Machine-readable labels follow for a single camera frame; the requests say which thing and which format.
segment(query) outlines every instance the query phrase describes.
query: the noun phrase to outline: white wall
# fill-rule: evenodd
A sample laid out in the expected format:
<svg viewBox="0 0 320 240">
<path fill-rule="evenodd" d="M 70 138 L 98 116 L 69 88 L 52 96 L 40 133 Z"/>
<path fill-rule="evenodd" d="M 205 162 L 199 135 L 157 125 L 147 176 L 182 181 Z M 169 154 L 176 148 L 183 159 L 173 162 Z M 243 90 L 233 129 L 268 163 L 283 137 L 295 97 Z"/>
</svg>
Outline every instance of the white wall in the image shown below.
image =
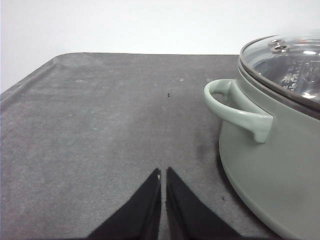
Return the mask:
<svg viewBox="0 0 320 240">
<path fill-rule="evenodd" d="M 2 0 L 1 92 L 63 53 L 238 54 L 319 27 L 319 0 Z"/>
</svg>

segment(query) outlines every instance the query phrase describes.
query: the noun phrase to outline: glass lid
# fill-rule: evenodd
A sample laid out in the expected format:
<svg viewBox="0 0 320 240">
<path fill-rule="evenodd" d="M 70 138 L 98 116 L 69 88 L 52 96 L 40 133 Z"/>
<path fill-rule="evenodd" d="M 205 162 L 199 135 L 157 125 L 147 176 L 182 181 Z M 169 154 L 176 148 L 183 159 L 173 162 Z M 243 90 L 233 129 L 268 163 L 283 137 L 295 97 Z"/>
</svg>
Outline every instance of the glass lid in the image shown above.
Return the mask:
<svg viewBox="0 0 320 240">
<path fill-rule="evenodd" d="M 255 40 L 243 47 L 240 62 L 262 84 L 320 110 L 320 30 Z"/>
</svg>

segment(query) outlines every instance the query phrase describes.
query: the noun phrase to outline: pot rim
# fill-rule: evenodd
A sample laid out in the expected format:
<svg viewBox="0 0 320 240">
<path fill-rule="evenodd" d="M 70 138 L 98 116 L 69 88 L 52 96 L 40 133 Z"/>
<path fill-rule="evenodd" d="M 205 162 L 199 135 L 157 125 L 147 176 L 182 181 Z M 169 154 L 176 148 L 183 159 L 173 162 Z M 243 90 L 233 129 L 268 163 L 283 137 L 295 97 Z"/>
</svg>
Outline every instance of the pot rim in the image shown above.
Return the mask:
<svg viewBox="0 0 320 240">
<path fill-rule="evenodd" d="M 261 84 L 263 84 L 264 86 L 266 86 L 267 88 L 277 92 L 278 94 L 286 97 L 287 99 L 290 99 L 296 103 L 299 103 L 300 105 L 302 105 L 303 107 L 305 108 L 308 108 L 308 109 L 312 109 L 314 111 L 317 111 L 317 115 L 319 114 L 320 112 L 320 103 L 316 102 L 316 101 L 313 101 L 313 100 L 310 100 L 308 98 L 305 98 L 297 93 L 295 93 L 294 91 L 291 91 L 291 90 L 288 90 L 288 89 L 285 89 L 283 87 L 281 87 L 280 85 L 274 83 L 273 81 L 267 79 L 266 77 L 258 74 L 252 67 L 249 66 L 249 64 L 245 61 L 245 58 L 243 56 L 243 52 L 244 50 L 251 44 L 253 43 L 256 43 L 260 40 L 263 40 L 263 39 L 267 39 L 267 38 L 271 38 L 271 37 L 274 37 L 275 35 L 272 35 L 272 36 L 266 36 L 266 37 L 262 37 L 262 38 L 258 38 L 256 40 L 253 40 L 251 42 L 248 42 L 246 45 L 244 45 L 240 51 L 240 55 L 239 55 L 239 64 L 242 66 L 242 68 L 251 76 L 253 77 L 254 79 L 256 79 L 258 82 L 260 82 Z"/>
</svg>

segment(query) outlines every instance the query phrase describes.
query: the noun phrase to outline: gray mat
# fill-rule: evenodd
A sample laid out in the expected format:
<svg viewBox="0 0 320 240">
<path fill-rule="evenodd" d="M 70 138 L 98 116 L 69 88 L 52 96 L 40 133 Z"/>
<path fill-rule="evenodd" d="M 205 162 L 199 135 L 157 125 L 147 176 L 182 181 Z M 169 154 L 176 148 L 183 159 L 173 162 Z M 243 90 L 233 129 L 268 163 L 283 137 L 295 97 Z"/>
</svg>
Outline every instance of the gray mat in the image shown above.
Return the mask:
<svg viewBox="0 0 320 240">
<path fill-rule="evenodd" d="M 245 236 L 274 236 L 221 167 L 221 120 L 203 101 L 237 55 L 71 53 L 1 95 L 1 239 L 85 237 L 162 170 Z"/>
</svg>

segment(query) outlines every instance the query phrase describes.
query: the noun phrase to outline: pot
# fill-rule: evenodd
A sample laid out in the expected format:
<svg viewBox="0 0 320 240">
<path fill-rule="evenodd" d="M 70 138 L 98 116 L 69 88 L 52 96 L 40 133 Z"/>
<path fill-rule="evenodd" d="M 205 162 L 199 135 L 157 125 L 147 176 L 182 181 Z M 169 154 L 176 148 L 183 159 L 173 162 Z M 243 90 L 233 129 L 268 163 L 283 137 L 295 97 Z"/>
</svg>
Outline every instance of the pot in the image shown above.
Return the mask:
<svg viewBox="0 0 320 240">
<path fill-rule="evenodd" d="M 209 82 L 204 100 L 223 119 L 220 157 L 244 203 L 283 238 L 319 239 L 320 32 L 248 43 L 236 78 Z"/>
</svg>

